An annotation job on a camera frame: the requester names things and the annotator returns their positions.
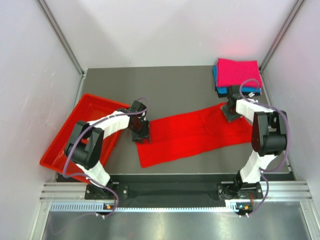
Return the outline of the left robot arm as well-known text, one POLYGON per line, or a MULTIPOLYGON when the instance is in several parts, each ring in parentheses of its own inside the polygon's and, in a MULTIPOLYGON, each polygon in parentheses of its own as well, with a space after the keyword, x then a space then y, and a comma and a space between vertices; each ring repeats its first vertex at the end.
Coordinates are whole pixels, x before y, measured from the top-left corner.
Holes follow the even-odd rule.
POLYGON ((137 99, 130 107, 119 108, 98 120, 78 121, 64 149, 66 162, 62 175, 65 178, 83 176, 89 180, 90 189, 99 197, 115 197, 111 176, 101 163, 103 141, 119 131, 129 129, 133 142, 150 142, 147 110, 148 106, 137 99))

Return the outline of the red t-shirt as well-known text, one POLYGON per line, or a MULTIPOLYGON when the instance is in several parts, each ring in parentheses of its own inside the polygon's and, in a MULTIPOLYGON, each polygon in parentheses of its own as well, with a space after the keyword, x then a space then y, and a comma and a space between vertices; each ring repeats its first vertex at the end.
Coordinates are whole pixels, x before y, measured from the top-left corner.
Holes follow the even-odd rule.
POLYGON ((224 103, 150 122, 150 143, 138 143, 142 168, 251 142, 252 126, 240 117, 228 122, 224 103))

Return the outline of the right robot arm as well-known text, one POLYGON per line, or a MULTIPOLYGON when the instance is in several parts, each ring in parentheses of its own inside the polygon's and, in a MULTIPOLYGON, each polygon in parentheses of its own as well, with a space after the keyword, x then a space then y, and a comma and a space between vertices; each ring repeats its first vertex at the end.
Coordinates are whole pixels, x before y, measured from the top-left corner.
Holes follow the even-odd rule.
POLYGON ((262 199, 262 173, 287 149, 287 114, 285 111, 278 113, 268 105, 246 98, 237 85, 227 88, 227 99, 227 104, 221 110, 229 123, 241 117, 252 123, 252 153, 245 166, 235 175, 233 183, 217 185, 219 198, 262 199))

